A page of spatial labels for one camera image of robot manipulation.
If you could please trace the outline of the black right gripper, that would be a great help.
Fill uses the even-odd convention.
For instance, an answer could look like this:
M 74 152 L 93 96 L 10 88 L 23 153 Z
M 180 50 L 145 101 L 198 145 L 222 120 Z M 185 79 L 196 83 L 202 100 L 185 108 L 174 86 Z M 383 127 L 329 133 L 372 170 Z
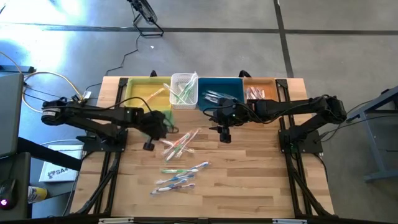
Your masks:
M 221 142 L 231 142 L 230 127 L 241 126 L 249 121 L 249 115 L 244 106 L 245 104 L 236 99 L 220 98 L 218 100 L 218 107 L 213 112 L 213 121 L 217 126 L 209 129 L 220 134 Z

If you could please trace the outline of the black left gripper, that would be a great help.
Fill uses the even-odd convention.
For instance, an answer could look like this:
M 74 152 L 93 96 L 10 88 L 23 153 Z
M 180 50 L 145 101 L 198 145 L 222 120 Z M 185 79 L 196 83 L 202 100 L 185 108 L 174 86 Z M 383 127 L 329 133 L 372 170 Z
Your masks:
M 141 132 L 148 136 L 143 145 L 146 151 L 153 151 L 155 145 L 153 141 L 165 139 L 167 136 L 167 126 L 164 124 L 165 115 L 160 111 L 150 111 L 145 113 L 141 119 Z

